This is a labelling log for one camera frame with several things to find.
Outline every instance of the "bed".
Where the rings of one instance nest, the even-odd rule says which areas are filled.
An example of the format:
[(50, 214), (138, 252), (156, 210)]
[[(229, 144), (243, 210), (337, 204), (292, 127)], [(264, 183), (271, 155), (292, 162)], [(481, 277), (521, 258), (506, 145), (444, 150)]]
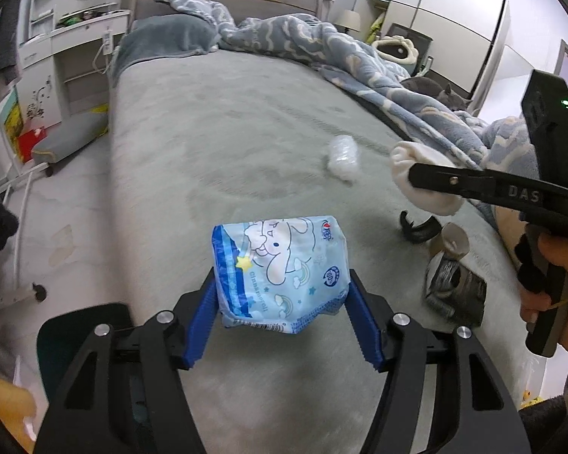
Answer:
[[(123, 0), (136, 19), (172, 12)], [(239, 21), (319, 15), (321, 0), (216, 0)], [(329, 214), (348, 241), (365, 287), (425, 327), (450, 330), (422, 299), (428, 250), (406, 242), (399, 213), (423, 221), (388, 166), (400, 140), (354, 99), (299, 63), (219, 50), (155, 59), (122, 73), (111, 98), (111, 182), (123, 285), (135, 319), (171, 309), (212, 266), (210, 234), (221, 223)], [(325, 169), (335, 135), (360, 147), (352, 185)], [(497, 232), (469, 203), (453, 217), (471, 241), (464, 260), (488, 283), (477, 330), (517, 404), (530, 354), (518, 317), (515, 270)], [(429, 370), (417, 449), (427, 440)], [(385, 377), (364, 362), (345, 310), (319, 316), (298, 335), (217, 320), (203, 359), (182, 373), (208, 453), (357, 453)]]

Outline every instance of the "gray cat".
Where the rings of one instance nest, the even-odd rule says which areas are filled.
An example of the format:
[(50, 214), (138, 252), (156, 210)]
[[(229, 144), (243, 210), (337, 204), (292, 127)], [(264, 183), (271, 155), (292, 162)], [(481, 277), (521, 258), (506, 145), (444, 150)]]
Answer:
[(422, 93), (437, 99), (450, 110), (467, 110), (467, 106), (471, 104), (471, 100), (464, 99), (458, 95), (450, 84), (446, 88), (437, 83), (435, 80), (427, 77), (411, 77), (402, 80), (400, 84), (412, 92)]

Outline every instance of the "gray pillow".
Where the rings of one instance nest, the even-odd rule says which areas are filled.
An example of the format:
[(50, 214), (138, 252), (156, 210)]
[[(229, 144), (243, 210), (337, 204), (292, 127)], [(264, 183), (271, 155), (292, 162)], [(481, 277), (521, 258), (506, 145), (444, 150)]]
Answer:
[(36, 164), (54, 164), (81, 149), (107, 130), (106, 112), (82, 112), (64, 119), (61, 125), (34, 145), (31, 150)]
[(132, 31), (120, 41), (111, 76), (117, 84), (122, 72), (135, 63), (216, 51), (219, 39), (214, 26), (191, 15), (160, 15), (137, 20)]

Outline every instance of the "white wardrobe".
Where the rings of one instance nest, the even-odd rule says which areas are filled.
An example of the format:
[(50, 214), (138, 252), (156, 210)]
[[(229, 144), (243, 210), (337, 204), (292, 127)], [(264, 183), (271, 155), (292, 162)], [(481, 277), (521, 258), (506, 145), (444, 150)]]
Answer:
[(506, 0), (391, 0), (382, 34), (393, 23), (433, 39), (428, 77), (481, 105), (509, 27)]

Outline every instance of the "lampshade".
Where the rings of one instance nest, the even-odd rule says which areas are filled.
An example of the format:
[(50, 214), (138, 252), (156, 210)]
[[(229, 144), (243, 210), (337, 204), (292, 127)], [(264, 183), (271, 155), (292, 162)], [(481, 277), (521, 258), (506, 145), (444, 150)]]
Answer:
[(352, 10), (343, 10), (334, 24), (360, 32), (360, 14)]

